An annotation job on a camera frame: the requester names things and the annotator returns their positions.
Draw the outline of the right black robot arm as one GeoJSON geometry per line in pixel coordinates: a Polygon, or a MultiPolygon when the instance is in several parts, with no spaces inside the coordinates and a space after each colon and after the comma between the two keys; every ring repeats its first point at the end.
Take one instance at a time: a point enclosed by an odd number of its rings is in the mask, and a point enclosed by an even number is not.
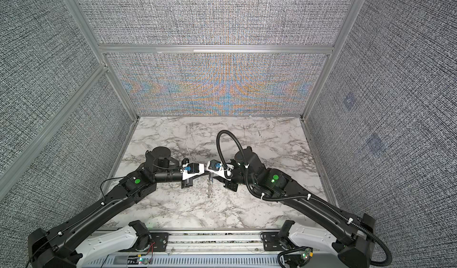
{"type": "Polygon", "coordinates": [[[278,201],[322,226],[334,237],[331,248],[339,260],[349,268],[368,268],[375,241],[375,219],[368,214],[358,216],[338,208],[302,187],[291,176],[274,168],[267,168],[251,147],[236,153],[227,164],[211,160],[207,169],[229,176],[227,188],[248,184],[255,197],[278,201]]]}

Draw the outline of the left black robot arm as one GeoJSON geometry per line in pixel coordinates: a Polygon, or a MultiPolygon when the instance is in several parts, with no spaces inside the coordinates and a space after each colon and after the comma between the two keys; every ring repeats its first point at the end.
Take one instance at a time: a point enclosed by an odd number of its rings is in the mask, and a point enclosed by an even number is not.
{"type": "Polygon", "coordinates": [[[146,160],[133,172],[118,178],[118,184],[75,217],[49,230],[37,229],[28,239],[27,267],[80,268],[115,250],[147,249],[152,243],[144,223],[137,220],[100,239],[90,236],[111,218],[137,204],[157,189],[157,184],[181,182],[184,187],[204,175],[202,163],[182,162],[171,157],[170,149],[156,147],[145,153],[146,160]]]}

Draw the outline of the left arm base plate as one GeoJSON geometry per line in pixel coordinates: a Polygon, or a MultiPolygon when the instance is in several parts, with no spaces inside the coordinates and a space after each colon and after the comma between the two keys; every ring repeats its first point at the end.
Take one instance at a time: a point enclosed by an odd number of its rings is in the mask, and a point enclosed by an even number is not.
{"type": "Polygon", "coordinates": [[[169,235],[167,232],[151,232],[149,237],[139,238],[132,248],[120,250],[120,252],[165,252],[169,235]]]}

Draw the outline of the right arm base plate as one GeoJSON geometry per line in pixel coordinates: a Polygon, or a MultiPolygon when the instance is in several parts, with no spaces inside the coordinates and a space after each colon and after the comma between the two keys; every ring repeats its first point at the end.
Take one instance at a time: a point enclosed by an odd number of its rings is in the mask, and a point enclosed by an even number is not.
{"type": "Polygon", "coordinates": [[[288,232],[264,231],[260,234],[260,237],[265,251],[281,252],[298,248],[298,246],[289,239],[288,232]]]}

